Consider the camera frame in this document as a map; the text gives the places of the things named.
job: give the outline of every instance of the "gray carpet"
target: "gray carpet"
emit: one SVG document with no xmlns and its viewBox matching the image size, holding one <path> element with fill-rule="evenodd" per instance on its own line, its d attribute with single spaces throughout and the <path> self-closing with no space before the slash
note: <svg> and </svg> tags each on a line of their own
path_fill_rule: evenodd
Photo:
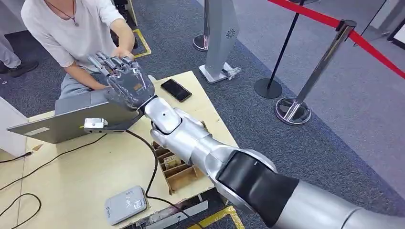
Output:
<svg viewBox="0 0 405 229">
<path fill-rule="evenodd" d="M 228 61 L 243 70 L 234 80 L 208 84 L 202 78 L 197 68 L 204 63 L 205 53 L 192 47 L 193 37 L 201 33 L 203 27 L 203 8 L 198 2 L 138 0 L 133 4 L 142 34 L 152 50 L 151 55 L 139 58 L 145 72 L 161 79 L 193 70 L 241 147 L 262 152 L 287 176 L 306 180 L 370 210 L 405 215 L 405 201 L 398 193 L 320 118 L 314 115 L 307 125 L 292 127 L 274 116 L 276 101 L 263 99 L 253 90 L 254 82 L 269 76 L 271 71 L 241 42 L 235 44 Z M 26 34 L 13 35 L 23 36 L 11 41 L 21 58 L 39 58 L 41 66 L 15 79 L 17 82 L 2 86 L 0 95 L 7 95 L 5 99 L 20 110 L 29 102 L 31 109 L 22 111 L 28 116 L 52 109 L 50 104 L 59 94 L 63 72 Z M 21 44 L 17 39 L 30 44 L 23 44 L 27 47 L 19 49 Z M 27 51 L 33 47 L 37 53 Z M 7 94 L 18 90 L 24 93 Z M 283 90 L 284 95 L 293 95 L 285 85 Z M 265 228 L 257 215 L 238 214 L 246 228 Z M 189 224 L 189 221 L 181 222 L 179 228 Z M 225 226 L 214 224 L 210 228 Z"/>
<path fill-rule="evenodd" d="M 358 22 L 361 32 L 383 0 L 321 0 L 306 7 Z M 239 41 L 273 69 L 294 13 L 267 0 L 234 0 Z M 330 45 L 333 28 L 300 16 L 277 72 L 298 93 Z M 385 39 L 372 41 L 405 70 L 405 50 Z M 315 113 L 405 198 L 402 120 L 405 80 L 348 40 L 306 99 Z"/>
</svg>

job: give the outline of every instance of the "robotic arm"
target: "robotic arm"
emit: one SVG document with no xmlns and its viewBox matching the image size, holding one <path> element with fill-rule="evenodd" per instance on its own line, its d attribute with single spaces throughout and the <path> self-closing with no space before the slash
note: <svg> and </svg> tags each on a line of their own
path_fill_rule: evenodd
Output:
<svg viewBox="0 0 405 229">
<path fill-rule="evenodd" d="M 278 174 L 261 153 L 225 145 L 212 138 L 201 122 L 172 108 L 154 94 L 138 64 L 127 58 L 97 56 L 91 61 L 107 77 L 119 99 L 152 121 L 150 134 L 189 165 L 196 165 L 237 208 L 258 213 L 277 229 L 403 229 L 405 219 L 355 206 L 304 181 Z"/>
</svg>

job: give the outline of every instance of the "cable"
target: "cable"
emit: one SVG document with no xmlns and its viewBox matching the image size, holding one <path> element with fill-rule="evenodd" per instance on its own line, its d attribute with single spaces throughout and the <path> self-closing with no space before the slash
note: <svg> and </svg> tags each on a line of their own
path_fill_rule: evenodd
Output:
<svg viewBox="0 0 405 229">
<path fill-rule="evenodd" d="M 15 182 L 18 182 L 18 181 L 20 181 L 20 180 L 22 180 L 22 179 L 24 179 L 24 178 L 26 178 L 26 177 L 32 175 L 33 173 L 35 173 L 36 171 L 38 171 L 40 168 L 42 168 L 42 167 L 46 166 L 47 164 L 53 162 L 53 161 L 54 161 L 55 159 L 57 159 L 58 157 L 60 157 L 60 156 L 62 156 L 62 155 L 65 155 L 65 154 L 67 154 L 67 153 L 70 153 L 70 152 L 72 152 L 72 151 L 81 149 L 81 148 L 83 148 L 83 147 L 92 145 L 92 144 L 94 144 L 94 143 L 100 141 L 100 140 L 101 140 L 103 137 L 105 137 L 106 135 L 107 135 L 107 134 L 102 135 L 101 137 L 99 137 L 99 138 L 98 138 L 96 141 L 94 141 L 94 142 L 88 143 L 88 144 L 83 145 L 83 146 L 79 146 L 79 147 L 77 147 L 77 148 L 74 148 L 74 149 L 72 149 L 72 150 L 69 150 L 69 151 L 66 151 L 66 152 L 64 152 L 64 153 L 59 154 L 58 156 L 54 157 L 52 160 L 48 161 L 47 163 L 45 163 L 45 164 L 39 166 L 38 168 L 36 168 L 36 169 L 33 170 L 32 172 L 30 172 L 29 174 L 27 174 L 27 175 L 25 175 L 25 176 L 22 176 L 21 178 L 19 178 L 19 179 L 17 179 L 17 180 L 14 180 L 13 182 L 9 183 L 8 185 L 2 187 L 2 188 L 0 189 L 0 191 L 4 190 L 5 188 L 7 188 L 8 186 L 14 184 Z M 17 157 L 17 158 L 14 158 L 14 159 L 12 159 L 12 160 L 2 161 L 2 162 L 0 162 L 0 163 L 5 163 L 5 162 L 9 162 L 9 161 L 14 161 L 14 160 L 17 160 L 17 159 L 19 159 L 19 158 L 21 158 L 21 157 L 28 156 L 28 155 L 31 155 L 31 154 L 32 154 L 32 152 L 28 152 L 28 153 L 26 153 L 26 154 L 24 154 L 24 155 L 22 155 L 22 156 L 19 156 L 19 157 Z M 39 212 L 39 210 L 40 210 L 41 207 L 42 207 L 42 202 L 41 202 L 41 200 L 40 200 L 36 195 L 34 195 L 34 194 L 32 194 L 32 193 L 24 193 L 24 194 L 20 195 L 19 197 L 17 197 L 17 198 L 10 204 L 10 206 L 8 206 L 8 207 L 0 214 L 0 217 L 1 217 L 8 209 L 10 209 L 10 208 L 12 207 L 12 205 L 13 205 L 19 198 L 21 198 L 22 196 L 25 196 L 25 195 L 30 195 L 30 196 L 33 196 L 33 197 L 35 197 L 35 198 L 37 199 L 37 201 L 38 201 L 38 203 L 39 203 L 38 209 L 37 209 L 37 211 L 36 211 L 31 217 L 29 217 L 29 218 L 26 219 L 24 222 L 18 224 L 17 226 L 15 226 L 15 227 L 13 227 L 13 228 L 11 228 L 11 229 L 15 229 L 15 228 L 17 228 L 18 226 L 21 226 L 22 224 L 28 222 L 30 219 L 32 219 L 32 218 Z"/>
<path fill-rule="evenodd" d="M 6 161 L 0 161 L 0 164 L 1 164 L 1 163 L 6 163 L 6 162 L 10 162 L 10 161 L 15 161 L 15 160 L 18 160 L 18 159 L 20 159 L 20 158 L 22 158 L 22 157 L 29 156 L 29 155 L 31 155 L 31 154 L 32 154 L 32 152 L 30 151 L 30 152 L 28 152 L 28 153 L 26 153 L 26 154 L 24 154 L 24 155 L 21 155 L 21 156 L 19 156 L 19 157 L 14 158 L 14 159 L 6 160 Z"/>
<path fill-rule="evenodd" d="M 130 135 L 136 137 L 137 139 L 139 139 L 139 140 L 141 140 L 143 143 L 145 143 L 145 144 L 149 147 L 149 149 L 152 151 L 153 156 L 155 157 L 155 167 L 154 167 L 154 169 L 153 169 L 152 177 L 150 178 L 150 181 L 149 181 L 149 184 L 148 184 L 148 188 L 146 189 L 146 192 L 145 192 L 146 198 L 155 199 L 155 200 L 159 200 L 159 201 L 165 202 L 165 203 L 171 205 L 172 207 L 176 208 L 176 209 L 177 209 L 178 211 L 180 211 L 181 213 L 183 213 L 185 216 L 187 216 L 187 218 L 191 218 L 191 217 L 189 216 L 189 214 L 185 213 L 183 210 L 181 210 L 181 209 L 180 209 L 179 207 L 177 207 L 176 205 L 170 203 L 169 201 L 167 201 L 167 200 L 165 200 L 165 199 L 158 198 L 158 197 L 149 196 L 150 187 L 152 186 L 152 182 L 153 182 L 153 180 L 155 179 L 156 172 L 158 171 L 158 158 L 156 157 L 155 149 L 152 147 L 152 145 L 149 144 L 149 142 L 147 142 L 144 138 L 142 138 L 141 136 L 135 134 L 134 132 L 132 132 L 132 131 L 130 131 L 130 130 L 126 130 L 125 132 L 127 132 L 128 134 L 130 134 Z M 200 228 L 204 228 L 203 226 L 201 226 L 200 223 L 196 222 L 196 224 L 197 224 Z"/>
<path fill-rule="evenodd" d="M 31 217 L 29 217 L 28 219 L 26 219 L 24 222 L 22 222 L 22 223 L 20 223 L 20 224 L 17 224 L 15 227 L 13 227 L 13 228 L 11 228 L 11 229 L 15 229 L 15 228 L 21 226 L 22 224 L 28 222 L 30 219 L 32 219 L 32 218 L 39 212 L 39 210 L 41 210 L 41 207 L 42 207 L 42 202 L 41 202 L 41 200 L 40 200 L 36 195 L 34 195 L 34 194 L 32 194 L 32 193 L 24 193 L 24 194 L 19 195 L 15 200 L 13 200 L 13 202 L 10 204 L 10 206 L 8 206 L 4 211 L 2 211 L 2 212 L 0 213 L 0 217 L 1 217 L 8 209 L 10 209 L 10 208 L 13 206 L 13 204 L 14 204 L 18 199 L 20 199 L 22 196 L 26 196 L 26 195 L 33 196 L 33 197 L 35 197 L 35 198 L 37 199 L 38 204 L 39 204 L 38 209 L 37 209 L 37 211 L 36 211 Z"/>
<path fill-rule="evenodd" d="M 39 166 L 38 168 L 36 168 L 34 171 L 30 172 L 29 174 L 27 174 L 27 175 L 25 175 L 25 176 L 22 176 L 21 178 L 16 179 L 16 180 L 14 180 L 13 182 L 9 183 L 8 185 L 2 187 L 2 188 L 0 189 L 0 191 L 4 190 L 4 189 L 7 188 L 8 186 L 10 186 L 10 185 L 12 185 L 12 184 L 14 184 L 14 183 L 16 183 L 16 182 L 18 182 L 18 181 L 20 181 L 20 180 L 26 178 L 26 177 L 32 175 L 33 173 L 35 173 L 36 171 L 38 171 L 40 168 L 42 168 L 42 167 L 46 166 L 47 164 L 53 162 L 53 161 L 54 161 L 55 159 L 57 159 L 58 157 L 60 157 L 60 156 L 62 156 L 62 155 L 65 155 L 65 154 L 67 154 L 67 153 L 70 153 L 70 152 L 72 152 L 72 151 L 81 149 L 81 148 L 83 148 L 83 147 L 89 146 L 89 145 L 91 145 L 91 144 L 94 144 L 94 143 L 98 142 L 99 140 L 101 140 L 101 139 L 102 139 L 103 137 L 105 137 L 106 135 L 107 135 L 107 134 L 102 135 L 101 137 L 99 137 L 99 138 L 98 138 L 96 141 L 94 141 L 94 142 L 88 143 L 88 144 L 86 144 L 86 145 L 83 145 L 83 146 L 80 146 L 80 147 L 78 147 L 78 148 L 75 148 L 75 149 L 72 149 L 72 150 L 69 150 L 69 151 L 66 151 L 66 152 L 64 152 L 64 153 L 59 154 L 58 156 L 54 157 L 52 160 L 48 161 L 47 163 L 45 163 L 45 164 Z"/>
</svg>

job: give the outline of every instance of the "chrome post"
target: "chrome post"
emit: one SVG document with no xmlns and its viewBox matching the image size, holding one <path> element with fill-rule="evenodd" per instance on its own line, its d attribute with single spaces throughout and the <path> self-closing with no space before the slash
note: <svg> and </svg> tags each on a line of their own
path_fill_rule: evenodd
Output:
<svg viewBox="0 0 405 229">
<path fill-rule="evenodd" d="M 210 37 L 210 25 L 208 14 L 210 12 L 210 1 L 204 1 L 204 34 L 200 34 L 194 37 L 193 45 L 194 47 L 202 52 L 208 51 L 208 40 Z"/>
<path fill-rule="evenodd" d="M 289 125 L 302 125 L 311 118 L 311 110 L 304 102 L 304 99 L 307 97 L 315 83 L 320 78 L 323 71 L 332 60 L 332 57 L 339 48 L 340 44 L 347 39 L 350 32 L 354 29 L 355 26 L 356 22 L 354 21 L 341 21 L 338 28 L 336 28 L 336 31 L 338 31 L 338 33 L 333 39 L 332 44 L 323 55 L 322 59 L 319 61 L 318 65 L 312 72 L 302 90 L 299 92 L 298 96 L 296 98 L 284 97 L 277 101 L 275 112 L 276 116 L 281 121 Z"/>
</svg>

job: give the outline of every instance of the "red barrier belt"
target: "red barrier belt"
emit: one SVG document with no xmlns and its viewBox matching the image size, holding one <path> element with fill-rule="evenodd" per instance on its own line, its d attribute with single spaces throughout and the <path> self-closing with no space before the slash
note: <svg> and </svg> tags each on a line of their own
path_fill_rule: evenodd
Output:
<svg viewBox="0 0 405 229">
<path fill-rule="evenodd" d="M 286 9 L 292 10 L 296 13 L 302 14 L 306 17 L 309 17 L 311 19 L 314 19 L 320 23 L 323 23 L 325 25 L 329 25 L 331 27 L 336 28 L 339 25 L 339 20 L 336 18 L 327 16 L 325 14 L 316 12 L 314 10 L 299 6 L 295 3 L 292 3 L 288 0 L 268 0 L 272 3 L 275 3 L 281 7 L 284 7 Z M 405 79 L 405 72 L 403 72 L 401 69 L 399 69 L 395 64 L 393 64 L 389 59 L 387 59 L 381 52 L 379 52 L 376 48 L 374 48 L 369 42 L 367 42 L 363 37 L 361 37 L 356 31 L 352 31 L 349 35 L 349 38 L 357 43 L 360 47 L 362 47 L 366 52 L 371 54 L 373 57 L 375 57 L 378 61 L 383 63 L 385 66 L 390 68 L 392 71 L 394 71 L 396 74 L 401 76 L 402 78 Z"/>
</svg>

